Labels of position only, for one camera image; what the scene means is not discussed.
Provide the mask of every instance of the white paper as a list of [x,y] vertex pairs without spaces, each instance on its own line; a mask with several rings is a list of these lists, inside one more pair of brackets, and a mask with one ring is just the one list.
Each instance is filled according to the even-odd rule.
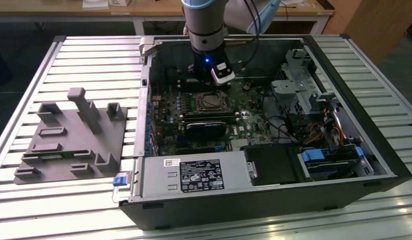
[[300,4],[303,2],[307,2],[307,0],[281,0],[280,6],[291,5],[291,4]]

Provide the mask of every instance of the barcode sticker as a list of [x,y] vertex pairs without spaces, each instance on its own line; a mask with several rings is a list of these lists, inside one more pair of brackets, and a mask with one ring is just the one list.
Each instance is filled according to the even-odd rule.
[[176,158],[176,159],[165,159],[165,167],[178,167],[180,166],[180,162],[181,162],[181,159],[180,158]]

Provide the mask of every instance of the circuit board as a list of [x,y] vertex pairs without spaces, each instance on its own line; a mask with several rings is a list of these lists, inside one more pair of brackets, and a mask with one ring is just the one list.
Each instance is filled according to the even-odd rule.
[[[170,86],[162,95],[153,97],[160,155],[237,151],[245,145],[271,143],[259,102],[256,88],[249,88],[243,80],[233,80],[227,91],[188,93]],[[223,124],[225,134],[213,139],[189,138],[185,135],[189,121],[192,125]]]

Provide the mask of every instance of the motherboard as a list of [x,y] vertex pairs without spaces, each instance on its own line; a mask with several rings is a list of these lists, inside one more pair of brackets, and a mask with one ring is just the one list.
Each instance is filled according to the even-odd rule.
[[152,97],[160,155],[239,151],[271,143],[260,89],[240,79],[227,89],[194,92],[186,85],[201,85],[193,81]]

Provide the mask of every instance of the blue latch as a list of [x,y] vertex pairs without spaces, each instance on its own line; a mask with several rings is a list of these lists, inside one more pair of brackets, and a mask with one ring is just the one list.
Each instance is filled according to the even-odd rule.
[[362,147],[359,147],[359,146],[356,147],[356,153],[359,155],[359,158],[362,158],[366,155]]
[[326,156],[322,149],[308,149],[301,153],[303,160],[305,162],[315,160],[324,160]]
[[126,186],[128,185],[128,176],[115,176],[113,185],[114,185],[114,187]]

